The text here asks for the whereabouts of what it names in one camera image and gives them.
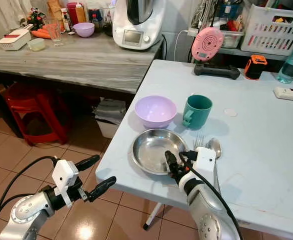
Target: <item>red stool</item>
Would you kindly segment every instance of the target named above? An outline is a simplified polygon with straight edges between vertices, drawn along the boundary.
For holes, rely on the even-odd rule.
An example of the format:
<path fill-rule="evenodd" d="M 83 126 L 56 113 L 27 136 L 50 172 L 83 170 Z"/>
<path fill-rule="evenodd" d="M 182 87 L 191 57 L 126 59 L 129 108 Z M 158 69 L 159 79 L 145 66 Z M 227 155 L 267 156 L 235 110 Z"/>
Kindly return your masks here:
<path fill-rule="evenodd" d="M 5 100 L 30 146 L 56 140 L 65 144 L 68 141 L 67 131 L 71 128 L 72 118 L 68 107 L 56 92 L 17 82 L 8 88 Z M 67 116 L 64 126 L 55 114 L 57 110 Z M 34 119 L 45 121 L 52 132 L 44 135 L 29 134 L 27 126 Z"/>

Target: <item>tiled floor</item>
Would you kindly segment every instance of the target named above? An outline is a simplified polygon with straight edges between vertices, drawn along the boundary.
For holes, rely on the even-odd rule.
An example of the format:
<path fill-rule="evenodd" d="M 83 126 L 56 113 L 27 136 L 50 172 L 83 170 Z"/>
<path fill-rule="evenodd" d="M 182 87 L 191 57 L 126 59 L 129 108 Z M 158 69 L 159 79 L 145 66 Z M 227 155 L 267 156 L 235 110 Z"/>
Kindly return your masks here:
<path fill-rule="evenodd" d="M 104 138 L 96 122 L 90 117 L 78 119 L 70 133 L 70 142 L 28 146 L 16 138 L 0 118 L 0 197 L 14 175 L 41 156 L 58 156 L 78 162 L 89 155 L 103 155 L 109 140 Z M 81 172 L 87 190 L 96 182 L 97 165 Z M 49 160 L 37 163 L 12 186 L 7 198 L 21 193 L 35 193 L 46 185 L 53 185 Z M 0 214 L 0 232 L 5 227 L 14 203 Z M 60 209 L 39 232 L 39 240 L 199 240 L 196 225 L 184 210 L 162 207 L 148 231 L 142 229 L 155 202 L 129 193 L 109 189 L 93 203 L 78 200 L 71 209 Z M 242 229 L 245 240 L 284 240 L 273 235 Z"/>

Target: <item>cup handle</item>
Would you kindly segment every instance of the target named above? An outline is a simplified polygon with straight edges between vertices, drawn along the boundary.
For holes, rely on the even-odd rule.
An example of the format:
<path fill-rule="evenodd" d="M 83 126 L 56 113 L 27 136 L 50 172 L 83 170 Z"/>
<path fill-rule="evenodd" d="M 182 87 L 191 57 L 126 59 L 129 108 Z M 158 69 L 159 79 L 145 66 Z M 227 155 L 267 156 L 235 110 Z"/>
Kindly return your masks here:
<path fill-rule="evenodd" d="M 191 115 L 194 113 L 192 110 L 188 110 L 186 114 L 183 116 L 183 125 L 188 127 L 191 124 Z"/>

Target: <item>stainless steel bowl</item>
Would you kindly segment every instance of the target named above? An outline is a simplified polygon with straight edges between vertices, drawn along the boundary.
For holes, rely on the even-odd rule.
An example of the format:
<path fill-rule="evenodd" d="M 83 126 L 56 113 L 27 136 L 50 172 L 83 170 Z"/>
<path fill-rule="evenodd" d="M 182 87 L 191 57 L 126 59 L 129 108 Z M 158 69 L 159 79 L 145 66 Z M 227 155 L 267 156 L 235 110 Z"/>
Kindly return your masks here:
<path fill-rule="evenodd" d="M 187 145 L 175 132 L 166 129 L 150 129 L 142 132 L 133 142 L 133 161 L 144 171 L 155 175 L 167 175 L 169 169 L 165 152 L 171 151 L 176 159 Z"/>

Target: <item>purple bowl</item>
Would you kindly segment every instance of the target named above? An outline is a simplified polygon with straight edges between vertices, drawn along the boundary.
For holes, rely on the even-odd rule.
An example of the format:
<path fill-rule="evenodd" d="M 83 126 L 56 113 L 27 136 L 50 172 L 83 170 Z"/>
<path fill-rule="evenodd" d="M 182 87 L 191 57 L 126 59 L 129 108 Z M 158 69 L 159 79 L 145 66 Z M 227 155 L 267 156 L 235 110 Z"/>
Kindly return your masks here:
<path fill-rule="evenodd" d="M 95 31 L 95 25 L 91 22 L 80 22 L 73 26 L 76 34 L 82 38 L 90 37 Z"/>
<path fill-rule="evenodd" d="M 146 96 L 135 104 L 135 113 L 145 127 L 164 128 L 177 114 L 177 107 L 164 96 Z"/>

